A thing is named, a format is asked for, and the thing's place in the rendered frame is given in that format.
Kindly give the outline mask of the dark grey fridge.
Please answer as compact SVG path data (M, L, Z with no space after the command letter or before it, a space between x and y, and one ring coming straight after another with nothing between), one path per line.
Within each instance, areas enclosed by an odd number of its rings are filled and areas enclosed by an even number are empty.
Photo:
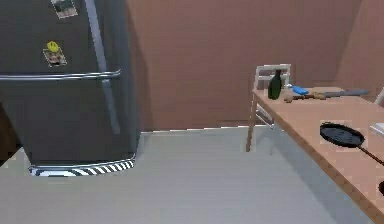
M91 176L134 166L140 128L126 0L73 0L59 19L51 0L0 0L0 75L116 71L88 80L0 81L2 103L34 176ZM67 64L50 67L55 41Z

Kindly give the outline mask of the white flat object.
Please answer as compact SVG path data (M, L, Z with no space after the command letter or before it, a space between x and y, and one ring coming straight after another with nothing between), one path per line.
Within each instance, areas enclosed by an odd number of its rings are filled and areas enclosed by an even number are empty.
M377 134L384 136L384 123L375 123L370 126L370 129Z

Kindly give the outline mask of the photo fridge magnet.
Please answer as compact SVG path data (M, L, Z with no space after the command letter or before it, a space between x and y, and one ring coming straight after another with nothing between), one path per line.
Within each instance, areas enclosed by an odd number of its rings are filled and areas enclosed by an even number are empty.
M59 19L78 15L73 0L51 0L51 3Z

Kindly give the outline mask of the grey blade knife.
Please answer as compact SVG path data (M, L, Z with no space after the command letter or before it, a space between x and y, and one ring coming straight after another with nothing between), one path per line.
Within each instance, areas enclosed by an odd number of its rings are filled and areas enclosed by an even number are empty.
M357 89L357 90L344 90L336 92L313 92L306 95L294 95L290 99L292 100L304 100L304 99L320 99L325 100L327 98L342 97L342 96L361 96L368 94L368 90Z

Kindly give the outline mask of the white chair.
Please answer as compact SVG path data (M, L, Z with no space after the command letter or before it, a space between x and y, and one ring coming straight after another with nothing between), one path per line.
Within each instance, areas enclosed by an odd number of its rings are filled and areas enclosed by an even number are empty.
M256 68L255 74L255 82L254 87L259 87L259 82L262 82L263 87L267 89L268 96L268 86L270 80L275 75L277 70L281 70L281 79L282 79L282 88L285 89L289 85L289 78L291 74L291 65L290 64L277 64L277 65L261 65ZM273 128L274 120L273 118L266 112L266 110L259 104L256 104L256 117L265 125Z

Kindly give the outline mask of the black frying pan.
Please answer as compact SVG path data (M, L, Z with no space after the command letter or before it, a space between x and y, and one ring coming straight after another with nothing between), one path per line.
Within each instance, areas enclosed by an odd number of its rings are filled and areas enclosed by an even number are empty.
M365 137L360 131L343 124L324 122L320 125L319 132L324 140L340 147L358 148L377 163L384 166L384 161L363 147Z

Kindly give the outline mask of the light wooden table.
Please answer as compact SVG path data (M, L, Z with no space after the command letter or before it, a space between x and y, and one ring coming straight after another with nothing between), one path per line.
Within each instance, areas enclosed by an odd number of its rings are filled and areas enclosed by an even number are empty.
M251 109L258 105L375 223L384 224L384 137L370 126L384 121L384 108L357 96L327 100L270 100L254 89ZM344 124L365 136L364 151L337 147L320 136L323 122Z

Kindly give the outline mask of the dark green bottle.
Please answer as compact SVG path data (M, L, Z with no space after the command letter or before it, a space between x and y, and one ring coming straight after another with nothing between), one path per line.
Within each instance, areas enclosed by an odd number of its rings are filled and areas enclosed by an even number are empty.
M281 70L277 70L275 75L270 80L268 86L268 98L277 100L280 96L282 88Z

